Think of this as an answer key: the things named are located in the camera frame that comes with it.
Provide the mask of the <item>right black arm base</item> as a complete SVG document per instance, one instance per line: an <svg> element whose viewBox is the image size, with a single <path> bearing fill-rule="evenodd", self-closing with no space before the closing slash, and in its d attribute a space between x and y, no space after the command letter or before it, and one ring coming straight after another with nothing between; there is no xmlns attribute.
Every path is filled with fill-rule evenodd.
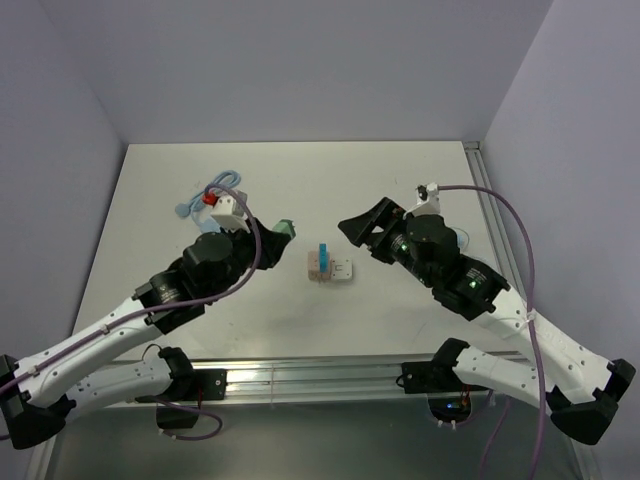
<svg viewBox="0 0 640 480"><path fill-rule="evenodd" d="M395 383L407 395L426 395L435 421L451 427L470 421L493 400L492 390L465 384L433 361L402 363Z"/></svg>

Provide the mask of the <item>blue plug adapter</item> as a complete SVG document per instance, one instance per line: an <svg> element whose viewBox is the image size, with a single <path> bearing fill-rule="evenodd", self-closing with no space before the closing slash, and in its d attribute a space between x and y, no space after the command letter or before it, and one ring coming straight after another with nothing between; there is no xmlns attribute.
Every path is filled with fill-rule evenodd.
<svg viewBox="0 0 640 480"><path fill-rule="evenodd" d="M325 243L320 243L318 247L318 270L321 274L330 272L330 253Z"/></svg>

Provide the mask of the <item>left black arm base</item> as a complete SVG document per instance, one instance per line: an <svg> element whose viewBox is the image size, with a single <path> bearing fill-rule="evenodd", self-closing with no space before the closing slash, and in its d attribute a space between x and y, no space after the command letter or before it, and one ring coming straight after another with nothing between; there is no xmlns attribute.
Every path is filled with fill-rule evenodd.
<svg viewBox="0 0 640 480"><path fill-rule="evenodd" d="M224 369L196 369L190 380L178 387L171 386L168 393L159 398L167 402L192 402L201 407L204 401L223 400L226 393L227 371ZM156 408L156 425L164 430L188 430L193 428L199 414L179 411L161 404Z"/></svg>

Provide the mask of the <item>green plug adapter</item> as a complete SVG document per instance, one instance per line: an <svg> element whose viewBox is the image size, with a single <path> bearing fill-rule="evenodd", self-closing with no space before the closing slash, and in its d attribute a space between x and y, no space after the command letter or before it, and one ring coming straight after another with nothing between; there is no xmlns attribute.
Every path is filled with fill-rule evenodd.
<svg viewBox="0 0 640 480"><path fill-rule="evenodd" d="M296 230L292 220L281 219L272 228L274 232L287 235L291 240L296 237Z"/></svg>

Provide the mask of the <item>aluminium front rail frame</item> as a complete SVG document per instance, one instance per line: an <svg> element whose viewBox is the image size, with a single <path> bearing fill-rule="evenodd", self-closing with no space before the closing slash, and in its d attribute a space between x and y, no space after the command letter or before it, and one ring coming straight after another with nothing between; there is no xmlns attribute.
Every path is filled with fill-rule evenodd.
<svg viewBox="0 0 640 480"><path fill-rule="evenodd" d="M398 357L230 362L207 396L200 441L153 432L153 409L114 407L57 439L49 479L587 479L586 455L536 410L474 388L454 425L453 389L408 394Z"/></svg>

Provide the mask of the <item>aluminium right rail frame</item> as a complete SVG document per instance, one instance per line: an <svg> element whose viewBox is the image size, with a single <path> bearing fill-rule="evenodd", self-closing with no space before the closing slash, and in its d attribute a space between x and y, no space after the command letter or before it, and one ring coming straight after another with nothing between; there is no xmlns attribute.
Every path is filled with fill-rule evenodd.
<svg viewBox="0 0 640 480"><path fill-rule="evenodd" d="M479 142L464 142L463 149L469 164L471 176L476 186L492 190L487 169L485 167ZM526 298L526 284L522 281L517 262L505 229L502 209L503 203L494 196L478 192L480 206L487 225L491 246L497 262L497 269L509 283Z"/></svg>

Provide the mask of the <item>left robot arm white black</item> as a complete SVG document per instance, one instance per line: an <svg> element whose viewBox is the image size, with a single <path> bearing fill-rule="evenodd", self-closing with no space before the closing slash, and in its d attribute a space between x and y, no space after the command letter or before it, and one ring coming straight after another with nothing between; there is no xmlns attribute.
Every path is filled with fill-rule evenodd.
<svg viewBox="0 0 640 480"><path fill-rule="evenodd" d="M5 439L25 450L93 410L129 399L175 401L190 395L195 375L179 348L163 347L154 359L129 367L109 364L200 317L256 271L274 267L295 236L289 220L271 229L253 220L236 231L202 234L94 324L31 356L2 356Z"/></svg>

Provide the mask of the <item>pink cube socket adapter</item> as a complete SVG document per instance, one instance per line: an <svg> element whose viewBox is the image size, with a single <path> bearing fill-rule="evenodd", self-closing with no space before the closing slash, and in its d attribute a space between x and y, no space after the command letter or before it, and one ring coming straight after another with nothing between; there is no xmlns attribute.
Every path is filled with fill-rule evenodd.
<svg viewBox="0 0 640 480"><path fill-rule="evenodd" d="M321 274L318 270L318 250L307 253L307 276L312 282L325 282L330 280L330 272Z"/></svg>

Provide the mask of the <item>white plug adapter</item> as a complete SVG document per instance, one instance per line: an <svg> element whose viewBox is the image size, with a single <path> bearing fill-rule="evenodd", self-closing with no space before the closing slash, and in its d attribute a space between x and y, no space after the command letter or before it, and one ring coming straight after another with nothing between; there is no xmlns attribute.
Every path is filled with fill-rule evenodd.
<svg viewBox="0 0 640 480"><path fill-rule="evenodd" d="M330 280L332 282L350 282L353 277L353 261L351 258L331 258Z"/></svg>

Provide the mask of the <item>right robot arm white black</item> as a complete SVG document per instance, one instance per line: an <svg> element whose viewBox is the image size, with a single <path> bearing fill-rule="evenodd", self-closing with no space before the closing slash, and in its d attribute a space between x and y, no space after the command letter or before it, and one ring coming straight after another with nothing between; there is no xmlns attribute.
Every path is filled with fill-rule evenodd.
<svg viewBox="0 0 640 480"><path fill-rule="evenodd" d="M414 216L383 198L338 228L376 260L399 263L442 307L507 342L531 363L524 366L450 338L431 361L438 386L499 390L541 407L561 432L582 444L601 440L635 376L633 365L590 351L544 316L527 311L504 277L461 253L456 232L438 214Z"/></svg>

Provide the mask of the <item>aluminium rail frame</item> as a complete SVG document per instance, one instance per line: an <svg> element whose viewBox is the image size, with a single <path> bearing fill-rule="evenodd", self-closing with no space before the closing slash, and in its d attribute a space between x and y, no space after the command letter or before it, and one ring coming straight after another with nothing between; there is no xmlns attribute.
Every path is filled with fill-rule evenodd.
<svg viewBox="0 0 640 480"><path fill-rule="evenodd" d="M207 396L200 441L153 432L153 409L114 407L57 439L49 479L587 479L586 455L536 410L474 388L454 425L453 389L408 394L398 357L230 362Z"/></svg>
<svg viewBox="0 0 640 480"><path fill-rule="evenodd" d="M476 186L492 190L487 169L485 167L479 142L464 142L463 149L469 164L471 176ZM526 284L522 281L517 262L505 229L502 209L503 203L494 196L478 192L480 206L487 225L491 246L497 262L497 269L509 283L526 298Z"/></svg>

